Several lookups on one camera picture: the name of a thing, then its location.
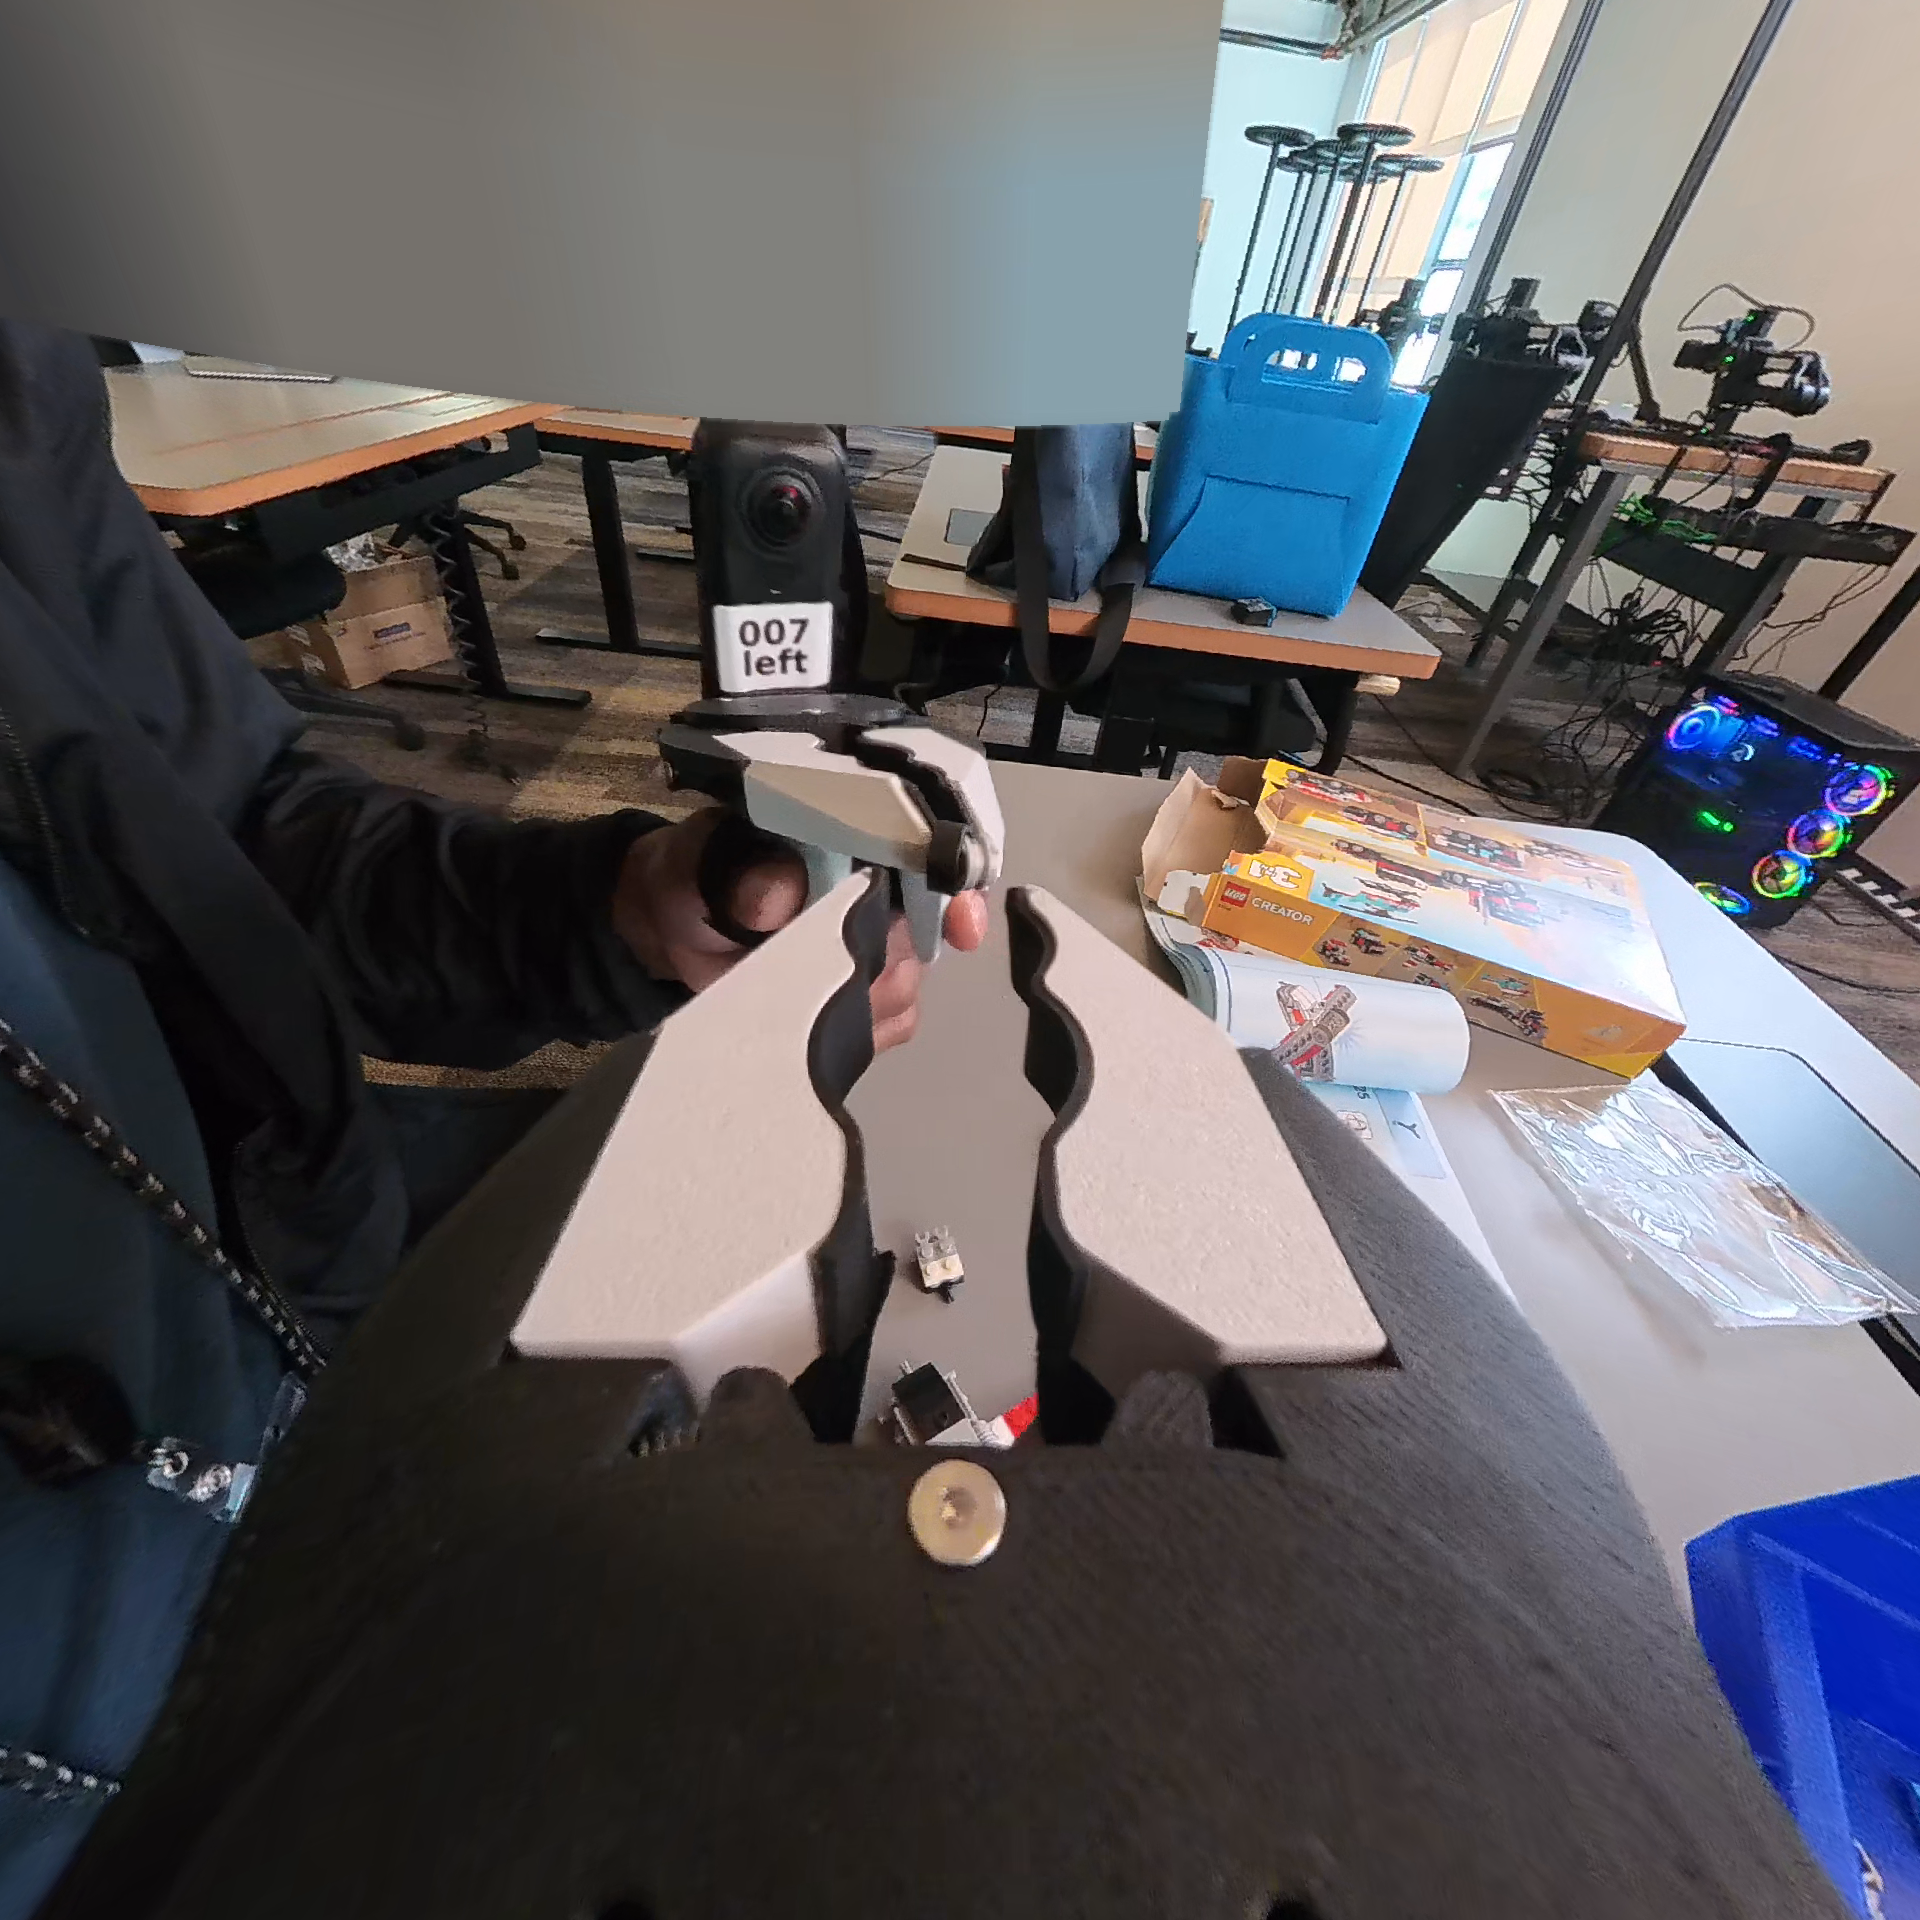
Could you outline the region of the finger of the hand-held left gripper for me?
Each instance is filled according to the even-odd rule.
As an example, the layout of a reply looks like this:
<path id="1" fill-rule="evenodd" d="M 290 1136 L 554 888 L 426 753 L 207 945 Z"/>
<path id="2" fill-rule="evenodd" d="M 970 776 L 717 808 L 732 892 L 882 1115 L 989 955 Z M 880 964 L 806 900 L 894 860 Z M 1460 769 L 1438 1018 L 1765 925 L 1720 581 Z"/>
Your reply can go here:
<path id="1" fill-rule="evenodd" d="M 983 753 L 934 726 L 868 726 L 856 733 L 856 762 L 900 778 L 934 820 L 981 827 L 1004 856 L 1004 816 Z"/>
<path id="2" fill-rule="evenodd" d="M 754 827 L 825 858 L 871 862 L 920 881 L 945 878 L 945 824 L 882 753 L 934 769 L 929 729 L 863 729 L 845 748 L 799 729 L 719 732 L 717 749 L 742 763 Z"/>

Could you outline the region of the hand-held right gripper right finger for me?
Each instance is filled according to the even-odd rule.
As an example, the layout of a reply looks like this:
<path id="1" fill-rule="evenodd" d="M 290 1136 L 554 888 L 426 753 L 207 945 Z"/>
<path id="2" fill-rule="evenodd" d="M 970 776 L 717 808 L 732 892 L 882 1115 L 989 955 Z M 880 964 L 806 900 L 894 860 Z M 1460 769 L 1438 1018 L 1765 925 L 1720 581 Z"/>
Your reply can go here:
<path id="1" fill-rule="evenodd" d="M 1089 1445 L 1149 1377 L 1224 1380 L 1394 1360 L 1226 1033 L 1038 885 L 1004 899 L 1046 1105 L 1026 1296 L 1038 1429 Z"/>

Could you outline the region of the toy instruction booklet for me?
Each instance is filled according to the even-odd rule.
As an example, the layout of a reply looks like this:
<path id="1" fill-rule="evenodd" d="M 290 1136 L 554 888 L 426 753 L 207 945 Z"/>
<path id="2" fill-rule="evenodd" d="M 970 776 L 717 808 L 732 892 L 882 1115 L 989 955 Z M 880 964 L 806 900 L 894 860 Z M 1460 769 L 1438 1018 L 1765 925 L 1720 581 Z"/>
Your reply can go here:
<path id="1" fill-rule="evenodd" d="M 1469 1065 L 1469 1024 L 1453 1001 L 1409 982 L 1229 946 L 1146 899 L 1140 910 L 1186 1000 L 1237 1049 L 1290 1072 L 1504 1285 L 1423 1106 L 1426 1096 L 1452 1093 Z"/>

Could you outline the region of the blue plastic bin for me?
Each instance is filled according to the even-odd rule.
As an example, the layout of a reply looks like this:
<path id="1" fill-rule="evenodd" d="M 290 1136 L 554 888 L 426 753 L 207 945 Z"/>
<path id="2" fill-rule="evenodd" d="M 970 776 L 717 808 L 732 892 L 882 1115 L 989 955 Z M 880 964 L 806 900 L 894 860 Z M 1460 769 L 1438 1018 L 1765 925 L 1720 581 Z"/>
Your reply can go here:
<path id="1" fill-rule="evenodd" d="M 1917 1915 L 1917 1480 L 1687 1545 L 1695 1635 L 1751 1753 L 1858 1915 Z"/>

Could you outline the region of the person's left forearm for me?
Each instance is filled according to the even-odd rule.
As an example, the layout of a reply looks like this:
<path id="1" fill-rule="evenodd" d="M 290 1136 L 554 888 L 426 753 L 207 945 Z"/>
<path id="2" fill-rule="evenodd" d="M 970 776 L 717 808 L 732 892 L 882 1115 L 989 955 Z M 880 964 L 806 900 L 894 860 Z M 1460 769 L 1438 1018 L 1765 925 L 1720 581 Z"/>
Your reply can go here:
<path id="1" fill-rule="evenodd" d="M 663 827 L 633 810 L 505 820 L 284 753 L 237 842 L 324 955 L 369 1053 L 492 1072 L 684 1005 L 688 990 L 649 976 L 612 922 L 625 853 Z"/>

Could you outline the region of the grey office desk wood edge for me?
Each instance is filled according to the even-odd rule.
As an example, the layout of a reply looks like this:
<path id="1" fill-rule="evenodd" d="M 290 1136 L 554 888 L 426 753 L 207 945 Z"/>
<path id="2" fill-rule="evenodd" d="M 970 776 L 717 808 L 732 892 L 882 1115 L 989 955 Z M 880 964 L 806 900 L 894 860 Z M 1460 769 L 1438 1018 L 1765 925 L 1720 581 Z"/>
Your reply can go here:
<path id="1" fill-rule="evenodd" d="M 948 539 L 948 521 L 954 513 L 992 514 L 1016 435 L 1004 425 L 940 425 L 933 436 L 936 449 L 905 525 L 903 553 L 886 577 L 884 606 L 903 619 L 1015 633 L 1015 596 L 964 574 L 967 548 Z M 1246 686 L 1260 713 L 1281 713 L 1281 690 L 1301 682 L 1306 689 L 1301 709 L 1320 726 L 1318 762 L 1332 772 L 1352 729 L 1360 684 L 1366 677 L 1426 682 L 1438 664 L 1440 654 L 1426 638 L 1362 590 L 1337 614 L 1279 610 L 1254 627 L 1237 619 L 1224 602 L 1146 586 L 1135 596 L 1112 665 L 1110 700 L 1092 753 L 1061 749 L 1065 700 L 1042 693 L 1026 746 L 992 748 L 992 754 L 1137 776 L 1146 749 L 1162 746 L 1154 726 L 1173 682 Z"/>

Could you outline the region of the person's left hand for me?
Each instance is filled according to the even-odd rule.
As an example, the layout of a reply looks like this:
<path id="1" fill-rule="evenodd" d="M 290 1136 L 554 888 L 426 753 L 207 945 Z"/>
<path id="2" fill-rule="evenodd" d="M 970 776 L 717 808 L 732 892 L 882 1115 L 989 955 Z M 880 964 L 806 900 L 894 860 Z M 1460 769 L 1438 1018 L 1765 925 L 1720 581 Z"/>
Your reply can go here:
<path id="1" fill-rule="evenodd" d="M 621 860 L 612 893 L 612 925 L 641 972 L 688 993 L 703 993 L 745 955 L 713 923 L 698 873 L 721 810 L 703 810 L 646 832 Z M 732 878 L 727 918 L 754 933 L 778 933 L 809 902 L 804 860 L 788 844 L 767 842 L 754 862 Z M 871 1041 L 877 1053 L 909 1042 L 920 1024 L 925 968 L 912 928 L 896 917 L 886 936 L 886 960 L 871 985 Z"/>

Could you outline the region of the navy backpack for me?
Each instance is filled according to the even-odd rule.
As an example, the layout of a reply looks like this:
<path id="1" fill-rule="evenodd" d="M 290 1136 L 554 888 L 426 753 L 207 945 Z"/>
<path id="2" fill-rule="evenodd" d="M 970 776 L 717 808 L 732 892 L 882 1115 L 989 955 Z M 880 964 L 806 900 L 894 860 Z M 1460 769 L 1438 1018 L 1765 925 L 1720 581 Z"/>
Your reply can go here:
<path id="1" fill-rule="evenodd" d="M 1030 425 L 1015 432 L 998 508 L 967 553 L 967 577 L 1015 595 L 1026 677 L 1068 697 L 1114 665 L 1145 586 L 1132 424 Z M 1050 606 L 1094 596 L 1088 645 L 1072 652 Z"/>

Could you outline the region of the brown cardboard box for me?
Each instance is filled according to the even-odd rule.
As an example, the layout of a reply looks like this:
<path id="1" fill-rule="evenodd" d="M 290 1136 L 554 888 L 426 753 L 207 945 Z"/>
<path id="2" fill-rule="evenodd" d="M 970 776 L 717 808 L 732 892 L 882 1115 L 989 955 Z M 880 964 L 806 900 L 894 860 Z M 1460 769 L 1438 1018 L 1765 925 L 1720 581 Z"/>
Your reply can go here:
<path id="1" fill-rule="evenodd" d="M 452 660 L 439 571 L 426 556 L 342 571 L 342 600 L 285 633 L 290 659 L 337 689 Z"/>

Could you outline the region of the blue felt tote bag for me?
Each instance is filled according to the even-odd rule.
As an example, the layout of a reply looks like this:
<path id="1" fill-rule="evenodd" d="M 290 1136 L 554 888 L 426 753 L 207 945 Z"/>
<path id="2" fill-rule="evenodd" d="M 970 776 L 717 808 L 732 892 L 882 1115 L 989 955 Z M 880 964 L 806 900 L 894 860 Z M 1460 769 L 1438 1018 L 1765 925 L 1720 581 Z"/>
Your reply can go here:
<path id="1" fill-rule="evenodd" d="M 1340 614 L 1423 406 L 1366 326 L 1261 314 L 1189 352 L 1146 476 L 1146 582 Z"/>

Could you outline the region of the clear plastic bag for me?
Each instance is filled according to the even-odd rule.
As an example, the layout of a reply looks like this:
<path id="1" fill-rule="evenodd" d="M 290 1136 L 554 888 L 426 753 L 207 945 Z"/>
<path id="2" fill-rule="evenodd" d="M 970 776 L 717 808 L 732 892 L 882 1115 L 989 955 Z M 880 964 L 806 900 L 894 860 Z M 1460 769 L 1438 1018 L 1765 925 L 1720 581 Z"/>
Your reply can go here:
<path id="1" fill-rule="evenodd" d="M 1841 1329 L 1914 1315 L 1914 1290 L 1652 1078 L 1497 1090 L 1569 1208 L 1718 1329 Z"/>

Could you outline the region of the white table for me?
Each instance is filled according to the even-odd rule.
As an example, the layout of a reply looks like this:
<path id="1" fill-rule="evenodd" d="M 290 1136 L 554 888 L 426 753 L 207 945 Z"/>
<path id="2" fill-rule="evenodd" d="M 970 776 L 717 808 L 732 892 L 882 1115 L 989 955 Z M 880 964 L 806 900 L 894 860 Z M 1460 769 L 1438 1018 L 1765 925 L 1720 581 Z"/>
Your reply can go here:
<path id="1" fill-rule="evenodd" d="M 1886 955 L 1879 936 L 1845 928 L 1839 950 L 1796 968 L 1648 848 L 1606 832 L 1561 838 L 1639 881 L 1687 1024 L 1662 1078 L 1914 1293 L 1914 964 L 1862 993 Z"/>

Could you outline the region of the group of black bar stools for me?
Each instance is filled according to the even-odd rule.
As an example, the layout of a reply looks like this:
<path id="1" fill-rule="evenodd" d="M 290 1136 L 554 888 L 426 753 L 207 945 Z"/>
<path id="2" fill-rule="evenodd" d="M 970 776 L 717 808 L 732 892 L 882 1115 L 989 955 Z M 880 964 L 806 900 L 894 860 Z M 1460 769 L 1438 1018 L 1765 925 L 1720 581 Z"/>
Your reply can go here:
<path id="1" fill-rule="evenodd" d="M 1254 314 L 1362 325 L 1409 189 L 1447 165 L 1390 123 L 1329 134 L 1249 126 L 1244 139 L 1264 153 L 1264 172 L 1229 325 Z"/>

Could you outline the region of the computer case with rainbow fans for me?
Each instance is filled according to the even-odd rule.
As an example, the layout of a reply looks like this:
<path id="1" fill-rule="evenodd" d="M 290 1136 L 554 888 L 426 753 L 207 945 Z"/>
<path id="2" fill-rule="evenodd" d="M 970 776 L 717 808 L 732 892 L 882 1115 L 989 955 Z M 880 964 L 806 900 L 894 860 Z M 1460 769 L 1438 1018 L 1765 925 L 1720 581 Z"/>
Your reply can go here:
<path id="1" fill-rule="evenodd" d="M 1913 739 L 1784 678 L 1697 677 L 1618 772 L 1598 832 L 1743 930 L 1784 925 L 1914 787 Z"/>

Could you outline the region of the tall office window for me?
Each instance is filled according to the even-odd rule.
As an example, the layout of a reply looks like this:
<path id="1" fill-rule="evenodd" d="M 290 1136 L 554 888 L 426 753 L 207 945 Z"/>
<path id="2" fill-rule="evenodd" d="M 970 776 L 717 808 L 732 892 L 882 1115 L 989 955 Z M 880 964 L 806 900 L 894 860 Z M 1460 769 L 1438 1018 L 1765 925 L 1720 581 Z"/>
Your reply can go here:
<path id="1" fill-rule="evenodd" d="M 1364 118 L 1409 131 L 1407 156 L 1438 170 L 1382 193 L 1360 266 L 1374 267 L 1360 309 L 1377 309 L 1440 259 L 1472 153 L 1518 128 L 1537 60 L 1527 53 L 1528 2 L 1447 2 L 1377 46 Z"/>

